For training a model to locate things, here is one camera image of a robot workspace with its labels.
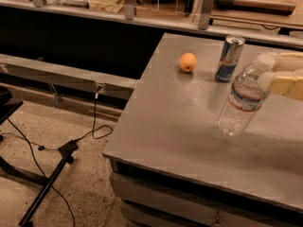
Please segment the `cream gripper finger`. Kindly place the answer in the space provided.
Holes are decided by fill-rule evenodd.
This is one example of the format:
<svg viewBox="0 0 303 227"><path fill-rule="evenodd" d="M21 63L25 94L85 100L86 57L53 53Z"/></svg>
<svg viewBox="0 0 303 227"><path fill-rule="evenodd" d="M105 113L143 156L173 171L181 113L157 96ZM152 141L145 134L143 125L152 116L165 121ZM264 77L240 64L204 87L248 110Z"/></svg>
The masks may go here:
<svg viewBox="0 0 303 227"><path fill-rule="evenodd" d="M303 69L303 52L271 53L271 56L275 59L273 72Z"/></svg>
<svg viewBox="0 0 303 227"><path fill-rule="evenodd" d="M303 69L265 72L258 78L258 86L264 92L303 100Z"/></svg>

